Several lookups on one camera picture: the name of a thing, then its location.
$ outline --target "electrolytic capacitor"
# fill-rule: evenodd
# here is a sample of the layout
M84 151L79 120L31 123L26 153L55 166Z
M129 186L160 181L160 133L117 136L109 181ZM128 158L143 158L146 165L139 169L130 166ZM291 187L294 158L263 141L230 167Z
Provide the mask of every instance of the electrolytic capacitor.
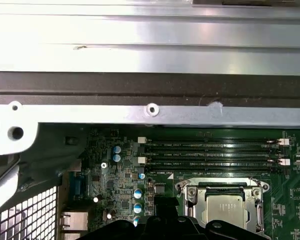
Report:
M145 179L145 178L146 178L146 175L145 175L144 173L140 173L140 174L139 174L139 178L140 178L140 179Z
M115 161L117 163L117 162L120 162L121 157L119 154L115 154L115 155L113 155L112 159L113 159L113 161Z
M107 219L112 219L116 215L116 211L114 209L111 209L108 211L108 214L106 215Z
M114 152L115 154L121 153L121 147L120 147L120 146L115 146L115 147L113 148L113 152Z
M142 190L137 188L136 190L134 190L134 193L133 193L133 196L136 198L136 199L140 199L142 197Z
M104 197L103 197L101 194L98 194L97 196L95 196L95 197L93 198L93 201L94 201L95 203L97 203L97 202L101 201L102 199L104 199Z
M135 214L139 214L142 212L142 205L141 203L136 203L134 206L133 206L133 211Z
M140 216L135 216L134 219L133 219L133 225L136 227L138 225L138 222L140 220Z

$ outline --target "cpu socket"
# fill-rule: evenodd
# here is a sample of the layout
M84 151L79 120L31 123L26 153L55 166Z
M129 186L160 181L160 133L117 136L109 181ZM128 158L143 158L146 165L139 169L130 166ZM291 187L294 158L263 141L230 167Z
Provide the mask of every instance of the cpu socket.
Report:
M268 239L264 233L263 194L270 186L252 178L193 177L175 185L184 215L205 228L222 220Z

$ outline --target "green circuit board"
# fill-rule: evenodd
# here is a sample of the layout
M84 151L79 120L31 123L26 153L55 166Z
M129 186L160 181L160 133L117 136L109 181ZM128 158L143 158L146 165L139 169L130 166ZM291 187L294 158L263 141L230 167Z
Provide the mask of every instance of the green circuit board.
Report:
M192 177L268 183L264 233L273 240L300 240L300 130L96 127L82 154L82 171L74 175L84 184L71 198L103 196L89 222L93 231L118 219L153 215L154 197L177 197L175 184ZM183 198L176 199L183 215ZM109 210L115 211L111 219Z

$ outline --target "motherboard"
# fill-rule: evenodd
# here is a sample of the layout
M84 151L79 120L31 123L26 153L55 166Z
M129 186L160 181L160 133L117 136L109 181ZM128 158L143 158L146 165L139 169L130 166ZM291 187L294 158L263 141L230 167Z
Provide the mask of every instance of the motherboard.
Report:
M102 126L71 173L73 201L94 202L90 231L137 225L169 202L199 225L224 220L300 240L300 130Z

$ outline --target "perforated metal panel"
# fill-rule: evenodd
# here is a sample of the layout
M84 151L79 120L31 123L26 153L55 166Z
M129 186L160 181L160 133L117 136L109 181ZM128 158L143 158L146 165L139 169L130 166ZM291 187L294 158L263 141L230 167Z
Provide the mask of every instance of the perforated metal panel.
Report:
M0 240L54 240L57 187L0 213Z

